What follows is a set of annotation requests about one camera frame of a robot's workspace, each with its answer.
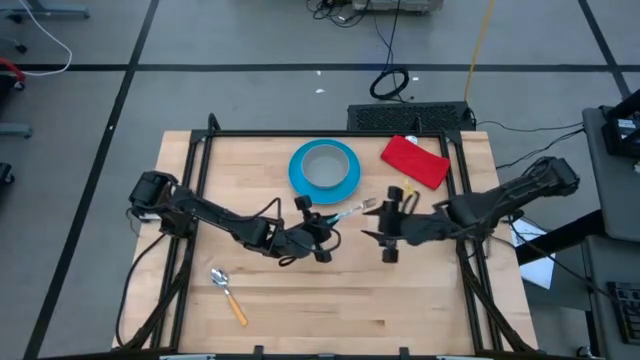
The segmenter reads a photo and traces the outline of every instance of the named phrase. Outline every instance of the yellow cable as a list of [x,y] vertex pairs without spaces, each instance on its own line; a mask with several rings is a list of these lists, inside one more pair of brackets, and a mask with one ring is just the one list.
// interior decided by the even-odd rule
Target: yellow cable
[[471,58],[471,67],[469,68],[469,75],[467,76],[467,85],[464,87],[464,101],[469,102],[469,89],[471,88],[471,78],[473,77],[473,70],[476,67],[476,60],[478,59],[478,53],[480,52],[480,47],[482,46],[482,42],[484,41],[484,37],[487,34],[487,28],[489,27],[489,19],[491,19],[491,14],[493,13],[493,5],[495,5],[495,0],[489,0],[489,8],[487,9],[487,14],[484,16],[484,20],[482,21],[482,28],[480,29],[480,34],[478,35],[478,40],[476,40],[476,47],[473,49],[473,57]]

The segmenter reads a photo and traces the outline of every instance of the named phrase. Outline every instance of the white paper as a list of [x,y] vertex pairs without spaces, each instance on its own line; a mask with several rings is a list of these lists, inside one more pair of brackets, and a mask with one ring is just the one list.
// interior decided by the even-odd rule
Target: white paper
[[[531,241],[540,235],[546,234],[538,227],[522,220],[517,220],[515,223],[513,223],[513,226],[527,241]],[[513,244],[516,247],[527,246],[524,241],[518,238],[513,230],[511,230],[511,241],[513,241]],[[551,278],[553,277],[553,265],[553,261],[545,257],[520,266],[520,275],[523,279],[549,290],[549,288],[551,287]]]

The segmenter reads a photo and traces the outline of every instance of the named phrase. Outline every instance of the white cable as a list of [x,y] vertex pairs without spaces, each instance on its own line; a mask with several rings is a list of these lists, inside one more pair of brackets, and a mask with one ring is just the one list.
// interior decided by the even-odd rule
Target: white cable
[[25,75],[29,75],[29,76],[47,76],[47,75],[55,75],[55,74],[60,74],[62,72],[65,72],[69,68],[69,65],[71,65],[71,59],[73,59],[73,52],[71,52],[71,50],[65,44],[63,44],[60,40],[56,39],[47,30],[45,30],[42,27],[42,25],[40,25],[38,20],[36,20],[36,18],[31,13],[31,10],[29,9],[29,6],[27,4],[25,4],[23,0],[18,0],[18,1],[20,1],[20,4],[22,4],[22,7],[24,7],[24,9],[27,11],[27,14],[29,14],[29,17],[31,17],[31,20],[33,20],[34,24],[36,24],[40,28],[40,30],[42,30],[43,33],[45,33],[48,37],[50,37],[51,40],[53,40],[56,43],[58,43],[58,45],[62,46],[69,53],[69,60],[67,60],[67,64],[60,70],[50,71],[50,72],[46,72],[46,73],[32,73],[32,72],[23,71],[23,73]]

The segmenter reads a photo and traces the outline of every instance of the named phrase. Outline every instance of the bowl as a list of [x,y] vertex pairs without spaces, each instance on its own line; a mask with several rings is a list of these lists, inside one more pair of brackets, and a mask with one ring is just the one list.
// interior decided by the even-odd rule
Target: bowl
[[320,189],[331,189],[340,185],[348,173],[349,158],[335,145],[314,146],[302,159],[302,175]]

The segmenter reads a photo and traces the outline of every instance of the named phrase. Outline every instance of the wooden tabletop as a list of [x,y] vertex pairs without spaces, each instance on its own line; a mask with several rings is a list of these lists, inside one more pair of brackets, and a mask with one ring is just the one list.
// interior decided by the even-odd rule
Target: wooden tabletop
[[[156,169],[180,178],[188,139],[189,132],[166,132]],[[215,138],[204,197],[240,215],[253,214],[274,197],[280,197],[286,224],[300,222],[287,167],[294,151],[309,140]],[[385,199],[390,185],[403,187],[406,177],[379,159],[388,138],[339,140],[360,159],[360,185],[344,203],[313,209],[321,213],[341,211],[372,196],[379,201]],[[497,186],[487,134],[463,133],[463,140],[473,191]],[[435,139],[421,138],[419,145],[440,153]],[[192,188],[198,178],[197,159],[202,150],[199,151]],[[450,153],[455,159],[453,147]],[[452,165],[456,188],[461,189],[455,160]],[[411,184],[422,194],[417,212],[430,213],[431,204],[447,198],[444,184],[436,191],[415,181]],[[275,216],[275,210],[265,215]],[[410,247],[400,242],[400,261],[385,264],[380,259],[381,248],[360,232],[376,230],[376,226],[373,217],[346,218],[336,226],[343,243],[333,253],[331,263],[319,264],[311,256],[281,268],[277,260],[247,251],[229,234],[200,223],[179,351],[250,353],[255,345],[264,345],[266,353],[373,355],[397,354],[399,347],[406,346],[414,355],[472,354],[455,243]],[[510,238],[504,225],[499,226],[496,236]],[[157,223],[144,225],[136,256],[157,237]],[[121,321],[125,341],[158,300],[168,244],[169,240],[165,240],[143,258],[132,277]],[[495,302],[522,338],[536,347],[515,252],[508,245],[494,242],[490,254],[487,265]],[[222,290],[211,284],[212,267],[223,268],[230,275],[231,291],[249,320],[247,327],[235,319]],[[484,346],[490,348],[486,313],[479,302],[478,309]],[[172,307],[167,313],[168,324],[173,316]],[[170,327],[165,329],[163,344],[168,344]]]

